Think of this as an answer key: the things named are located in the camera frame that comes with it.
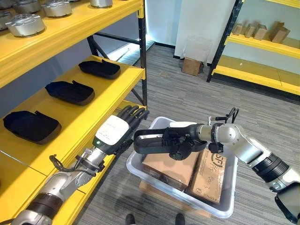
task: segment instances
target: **white wall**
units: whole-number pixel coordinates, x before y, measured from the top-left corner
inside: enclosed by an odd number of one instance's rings
[[[188,36],[200,36],[212,41],[207,59],[211,63],[234,2],[235,0],[182,0],[175,55],[181,56]]]
[[[102,31],[133,39],[138,38],[136,13],[127,16]],[[112,52],[126,44],[125,42],[105,37],[95,36],[94,38],[105,53]],[[87,40],[84,39],[1,88],[0,117],[3,117],[21,102],[46,86],[56,77],[62,75],[65,71],[83,61],[89,55],[91,55],[90,48]]]
[[[285,22],[285,27],[291,30],[288,35],[289,38],[300,40],[300,12],[298,8],[264,0],[247,0],[237,18],[237,23],[242,23],[244,26],[247,26],[248,23],[261,23],[268,30],[277,24],[274,23],[276,21]],[[299,59],[286,55],[235,43],[228,43],[223,54],[300,74]]]
[[[147,34],[154,41],[175,45],[182,0],[146,0]]]

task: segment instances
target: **gray carpet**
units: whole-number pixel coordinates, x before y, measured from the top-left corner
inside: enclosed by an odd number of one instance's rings
[[[147,128],[157,116],[206,123],[209,115],[222,116],[240,108],[236,123],[248,134],[300,169],[300,106],[280,94],[270,97],[260,88],[245,90],[230,83],[181,72],[182,61],[173,59],[173,49],[154,45],[147,52],[148,106],[150,115],[140,128]],[[137,102],[130,94],[129,100]],[[133,213],[138,225],[173,225],[179,209],[139,190],[140,179],[130,174],[126,160],[132,147],[117,161],[100,188],[96,188],[76,219],[76,225],[122,225]],[[289,225],[271,193],[253,171],[238,167],[233,215],[228,219],[207,219],[188,213],[187,224],[197,225]]]

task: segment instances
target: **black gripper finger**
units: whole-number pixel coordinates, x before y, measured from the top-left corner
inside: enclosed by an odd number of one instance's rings
[[[138,116],[139,120],[145,119],[147,115],[149,114],[149,110],[144,111],[142,114]]]
[[[139,107],[137,106],[137,105],[135,105],[135,106],[133,106],[129,111],[128,111],[128,113],[129,114],[133,114],[133,112],[135,111],[135,110],[137,110]]]
[[[124,109],[121,110],[121,112],[118,113],[117,117],[121,118],[124,115],[124,112],[130,109],[131,109],[131,105],[127,105],[126,107],[124,107]]]
[[[138,117],[144,111],[145,111],[145,108],[140,108],[140,109],[136,110],[132,115]]]
[[[130,123],[133,121],[133,120],[137,120],[137,118],[133,115],[130,115],[126,118],[126,122],[130,125]]]

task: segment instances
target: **brown cardboard box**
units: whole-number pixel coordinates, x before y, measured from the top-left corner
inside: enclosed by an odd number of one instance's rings
[[[197,76],[199,73],[201,64],[202,64],[202,62],[200,62],[200,61],[185,57],[184,62],[183,62],[182,72],[186,73],[186,74],[191,74],[191,75]]]
[[[281,43],[286,36],[291,32],[287,28],[284,27],[284,22],[277,23],[277,26],[273,30],[273,32],[270,33],[270,39],[272,42],[275,43]]]
[[[255,31],[255,26],[253,26],[252,24],[249,24],[246,31],[245,31],[245,37],[246,38],[252,37],[254,31]]]
[[[204,149],[199,155],[189,193],[213,203],[220,203],[226,158]]]
[[[142,164],[151,176],[184,190],[191,180],[198,155],[198,152],[192,152],[186,159],[176,161],[169,154],[148,154]]]
[[[232,30],[232,33],[235,35],[239,35],[242,31],[243,25],[241,23],[238,23],[235,25],[234,29]]]
[[[259,24],[254,31],[254,38],[261,41],[266,33],[267,27],[265,25]]]

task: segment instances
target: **robot finger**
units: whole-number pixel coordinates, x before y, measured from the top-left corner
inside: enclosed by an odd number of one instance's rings
[[[138,116],[140,114],[142,114],[144,111],[145,111],[145,108],[140,108],[140,109],[136,110],[133,114],[131,114],[130,116],[128,116],[125,121],[128,124],[130,124],[134,119],[137,119]]]
[[[149,114],[148,110],[143,111],[142,113],[140,113],[137,117],[134,117],[133,120],[131,120],[131,122],[129,123],[130,128],[132,130],[135,130],[141,123],[142,119],[145,119],[147,117],[147,115]]]
[[[129,114],[133,114],[134,111],[137,110],[138,108],[139,108],[139,106],[135,105],[135,106],[133,106],[133,107],[128,111],[128,113],[129,113]]]
[[[118,113],[117,117],[120,117],[122,119],[122,117],[124,116],[126,111],[129,111],[132,107],[130,105],[127,105],[126,107],[124,107],[124,109],[121,110],[121,112]]]
[[[125,120],[128,123],[128,119],[131,117],[131,114],[137,110],[139,107],[137,105],[133,106],[131,109],[129,109],[128,111],[124,112],[124,114],[122,115],[121,119]]]
[[[137,118],[138,118],[139,120],[146,119],[147,116],[148,116],[148,114],[149,114],[149,110],[145,110],[144,112],[142,112],[141,114],[139,114],[139,115],[137,116]]]
[[[132,115],[135,117],[139,117],[139,115],[142,114],[144,111],[145,111],[145,108],[139,108]]]

